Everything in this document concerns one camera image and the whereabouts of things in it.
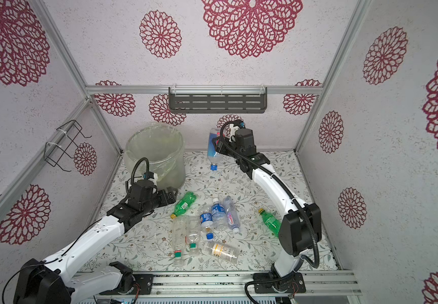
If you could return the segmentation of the blue bottle red label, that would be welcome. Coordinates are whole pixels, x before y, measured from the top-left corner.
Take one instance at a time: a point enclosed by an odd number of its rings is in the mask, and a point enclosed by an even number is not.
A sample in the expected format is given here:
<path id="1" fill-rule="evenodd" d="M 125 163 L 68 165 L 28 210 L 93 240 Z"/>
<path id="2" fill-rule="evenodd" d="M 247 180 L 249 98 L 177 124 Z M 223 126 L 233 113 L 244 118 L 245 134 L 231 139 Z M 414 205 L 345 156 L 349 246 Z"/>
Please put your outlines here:
<path id="1" fill-rule="evenodd" d="M 218 141 L 218 137 L 220 135 L 219 128 L 212 128 L 209 133 L 208 138 L 208 159 L 210 161 L 210 168 L 212 171 L 217 171 L 220 162 L 222 161 L 222 155 L 215 150 L 215 144 Z"/>

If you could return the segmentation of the clear bottle green red cap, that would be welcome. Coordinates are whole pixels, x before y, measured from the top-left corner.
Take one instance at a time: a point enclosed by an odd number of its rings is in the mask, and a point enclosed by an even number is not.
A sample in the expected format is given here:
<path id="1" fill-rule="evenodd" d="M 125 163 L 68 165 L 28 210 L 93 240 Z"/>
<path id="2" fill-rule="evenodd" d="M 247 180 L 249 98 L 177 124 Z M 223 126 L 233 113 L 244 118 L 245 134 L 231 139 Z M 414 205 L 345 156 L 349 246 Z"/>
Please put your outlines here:
<path id="1" fill-rule="evenodd" d="M 176 217 L 172 221 L 173 266 L 182 267 L 186 248 L 186 217 Z"/>

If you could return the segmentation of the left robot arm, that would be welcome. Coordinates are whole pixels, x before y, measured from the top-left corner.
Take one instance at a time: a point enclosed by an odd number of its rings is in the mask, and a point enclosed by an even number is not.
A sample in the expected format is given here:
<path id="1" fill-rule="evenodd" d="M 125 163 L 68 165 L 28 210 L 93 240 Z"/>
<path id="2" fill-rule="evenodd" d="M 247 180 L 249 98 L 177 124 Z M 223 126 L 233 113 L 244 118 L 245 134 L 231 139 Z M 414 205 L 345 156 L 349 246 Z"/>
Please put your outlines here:
<path id="1" fill-rule="evenodd" d="M 127 233 L 157 208 L 177 201 L 177 189 L 159 190 L 153 180 L 139 180 L 106 216 L 91 224 L 73 243 L 42 261 L 31 259 L 15 274 L 14 303 L 78 303 L 99 293 L 129 294 L 136 283 L 133 271 L 112 262 L 83 276 L 78 270 L 105 245 Z"/>

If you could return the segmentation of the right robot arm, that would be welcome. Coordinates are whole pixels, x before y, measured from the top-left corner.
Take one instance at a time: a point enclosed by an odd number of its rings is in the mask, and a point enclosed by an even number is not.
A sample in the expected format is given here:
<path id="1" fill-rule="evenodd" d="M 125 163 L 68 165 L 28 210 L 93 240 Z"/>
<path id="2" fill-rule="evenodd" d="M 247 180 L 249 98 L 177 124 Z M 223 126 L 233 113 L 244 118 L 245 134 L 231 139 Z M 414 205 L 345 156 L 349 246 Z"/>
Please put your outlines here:
<path id="1" fill-rule="evenodd" d="M 282 250 L 273 263 L 273 273 L 285 277 L 303 262 L 320 265 L 318 243 L 322 240 L 322 215 L 315 204 L 302 200 L 277 174 L 271 161 L 257 151 L 254 134 L 242 120 L 228 121 L 211 140 L 217 153 L 231 157 L 240 170 L 267 194 L 282 216 L 278 232 Z"/>

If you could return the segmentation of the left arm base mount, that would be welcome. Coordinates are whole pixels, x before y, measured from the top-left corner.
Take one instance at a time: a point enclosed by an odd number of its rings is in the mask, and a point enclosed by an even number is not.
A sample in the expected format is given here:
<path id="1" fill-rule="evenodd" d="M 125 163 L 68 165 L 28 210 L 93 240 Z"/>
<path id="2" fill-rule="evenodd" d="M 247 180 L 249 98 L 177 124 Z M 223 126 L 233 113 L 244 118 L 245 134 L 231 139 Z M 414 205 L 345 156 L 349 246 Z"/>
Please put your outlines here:
<path id="1" fill-rule="evenodd" d="M 101 292 L 99 295 L 150 295 L 153 286 L 153 274 L 126 275 L 114 290 Z"/>

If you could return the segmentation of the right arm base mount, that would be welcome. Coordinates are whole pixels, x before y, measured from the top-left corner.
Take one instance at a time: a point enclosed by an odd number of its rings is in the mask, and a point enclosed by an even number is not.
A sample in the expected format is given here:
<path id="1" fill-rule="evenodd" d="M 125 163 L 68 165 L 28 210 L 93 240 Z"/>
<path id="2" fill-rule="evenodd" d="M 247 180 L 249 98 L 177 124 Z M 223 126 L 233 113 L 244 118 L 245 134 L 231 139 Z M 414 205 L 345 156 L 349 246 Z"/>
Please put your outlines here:
<path id="1" fill-rule="evenodd" d="M 272 273 L 253 274 L 254 292 L 257 294 L 270 293 L 305 293 L 306 285 L 300 272 L 293 272 L 286 277 L 274 278 Z"/>

